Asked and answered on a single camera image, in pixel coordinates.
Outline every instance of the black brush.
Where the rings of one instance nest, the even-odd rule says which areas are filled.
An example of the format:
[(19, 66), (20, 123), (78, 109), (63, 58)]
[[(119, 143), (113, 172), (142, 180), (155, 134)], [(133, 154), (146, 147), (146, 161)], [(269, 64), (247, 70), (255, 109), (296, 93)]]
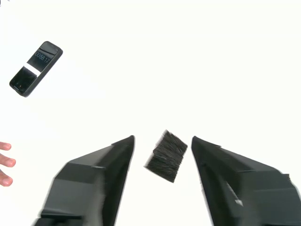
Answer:
[(185, 143), (166, 130), (145, 168), (173, 183), (186, 149)]

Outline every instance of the digital numbers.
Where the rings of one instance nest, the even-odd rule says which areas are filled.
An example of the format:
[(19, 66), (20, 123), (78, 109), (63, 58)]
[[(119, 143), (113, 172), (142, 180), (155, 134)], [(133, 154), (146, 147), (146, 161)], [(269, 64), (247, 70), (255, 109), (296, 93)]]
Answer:
[(46, 64), (50, 61), (49, 58), (45, 57), (45, 55), (39, 53), (39, 52), (36, 52), (35, 56), (37, 58), (39, 58), (40, 60), (44, 61)]

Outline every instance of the white background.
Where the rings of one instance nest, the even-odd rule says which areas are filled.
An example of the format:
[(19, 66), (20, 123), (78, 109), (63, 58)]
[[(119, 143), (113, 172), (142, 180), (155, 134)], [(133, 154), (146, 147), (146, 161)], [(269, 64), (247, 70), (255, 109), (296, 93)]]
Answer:
[[(116, 226), (211, 224), (194, 135), (301, 187), (300, 1), (1, 2), (0, 140), (17, 160), (1, 225), (31, 225), (67, 161), (130, 135)], [(9, 81), (46, 40), (64, 54), (23, 98)], [(143, 168), (165, 129), (189, 146), (174, 184)]]

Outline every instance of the hand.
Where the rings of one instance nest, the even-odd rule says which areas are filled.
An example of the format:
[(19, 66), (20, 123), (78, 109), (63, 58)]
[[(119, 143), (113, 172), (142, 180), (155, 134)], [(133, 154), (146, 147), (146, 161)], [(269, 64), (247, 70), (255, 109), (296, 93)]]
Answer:
[[(3, 142), (0, 142), (0, 150), (9, 151), (11, 149), (10, 144), (6, 144)], [(16, 164), (16, 161), (14, 159), (8, 158), (2, 154), (0, 154), (0, 165), (6, 166), (6, 167), (14, 167)], [(3, 173), (0, 170), (0, 185), (8, 187), (13, 183), (13, 179), (7, 176), (5, 173)]]

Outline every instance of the black plastic piece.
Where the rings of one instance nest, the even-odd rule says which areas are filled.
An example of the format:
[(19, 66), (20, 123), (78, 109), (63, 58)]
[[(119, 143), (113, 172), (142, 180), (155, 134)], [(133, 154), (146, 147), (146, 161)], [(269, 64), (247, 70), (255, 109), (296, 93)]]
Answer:
[(134, 136), (68, 162), (55, 177), (35, 226), (114, 226)]
[(32, 66), (39, 74), (35, 74), (35, 72), (23, 66), (9, 85), (19, 95), (29, 96), (62, 54), (63, 51), (58, 46), (49, 41), (44, 42), (27, 61), (27, 64)]
[(192, 152), (214, 226), (301, 226), (287, 174), (197, 137)]

